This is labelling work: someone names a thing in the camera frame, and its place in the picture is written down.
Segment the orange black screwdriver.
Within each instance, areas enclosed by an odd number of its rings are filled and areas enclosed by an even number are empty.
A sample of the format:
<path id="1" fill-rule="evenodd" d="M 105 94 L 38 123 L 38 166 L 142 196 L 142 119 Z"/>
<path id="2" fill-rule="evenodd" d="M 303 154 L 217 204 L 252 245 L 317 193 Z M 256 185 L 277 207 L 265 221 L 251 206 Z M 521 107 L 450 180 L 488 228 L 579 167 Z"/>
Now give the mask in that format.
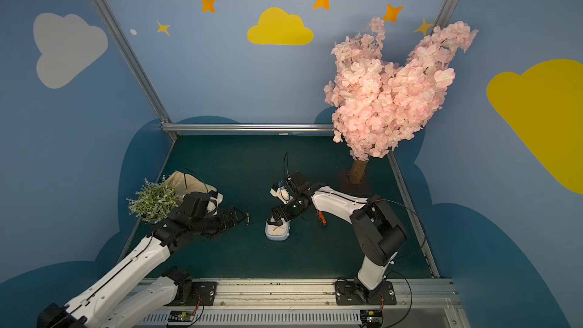
<path id="1" fill-rule="evenodd" d="M 326 218 L 321 211 L 317 212 L 317 217 L 318 217 L 318 220 L 319 220 L 321 226 L 326 227 L 327 221 L 326 221 Z"/>

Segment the white alarm device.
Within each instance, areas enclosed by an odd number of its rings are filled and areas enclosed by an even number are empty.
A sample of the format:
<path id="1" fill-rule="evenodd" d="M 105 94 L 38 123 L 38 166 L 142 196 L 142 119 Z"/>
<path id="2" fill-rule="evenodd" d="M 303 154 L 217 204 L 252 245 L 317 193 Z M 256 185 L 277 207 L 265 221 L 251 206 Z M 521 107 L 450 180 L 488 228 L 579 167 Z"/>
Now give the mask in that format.
<path id="1" fill-rule="evenodd" d="M 290 222 L 284 219 L 279 220 L 280 225 L 276 224 L 274 218 L 269 218 L 265 226 L 265 235 L 270 241 L 285 241 L 290 236 Z"/>

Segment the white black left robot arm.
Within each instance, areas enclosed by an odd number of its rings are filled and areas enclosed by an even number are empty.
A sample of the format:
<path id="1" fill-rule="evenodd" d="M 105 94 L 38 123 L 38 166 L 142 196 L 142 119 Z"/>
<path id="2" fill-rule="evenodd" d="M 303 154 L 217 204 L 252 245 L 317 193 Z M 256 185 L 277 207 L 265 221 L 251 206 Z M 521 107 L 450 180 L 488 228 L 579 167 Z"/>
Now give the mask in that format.
<path id="1" fill-rule="evenodd" d="M 167 270 L 145 290 L 129 293 L 164 261 L 197 237 L 217 237 L 244 221 L 235 207 L 220 207 L 221 194 L 191 192 L 135 249 L 90 288 L 63 306 L 51 304 L 38 316 L 38 327 L 132 327 L 164 305 L 202 305 L 191 275 Z"/>

